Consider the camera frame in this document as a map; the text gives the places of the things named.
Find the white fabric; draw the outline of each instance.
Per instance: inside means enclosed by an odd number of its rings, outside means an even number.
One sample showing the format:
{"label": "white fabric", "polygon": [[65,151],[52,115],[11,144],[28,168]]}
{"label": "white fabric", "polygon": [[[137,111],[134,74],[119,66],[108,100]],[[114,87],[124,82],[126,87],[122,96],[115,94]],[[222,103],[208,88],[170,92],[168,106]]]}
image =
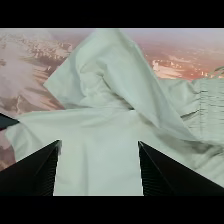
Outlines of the white fabric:
{"label": "white fabric", "polygon": [[54,195],[142,195],[143,141],[224,186],[223,146],[198,134],[199,84],[172,81],[158,81],[118,29],[96,30],[45,83],[67,110],[28,113],[7,130],[16,160],[61,139]]}

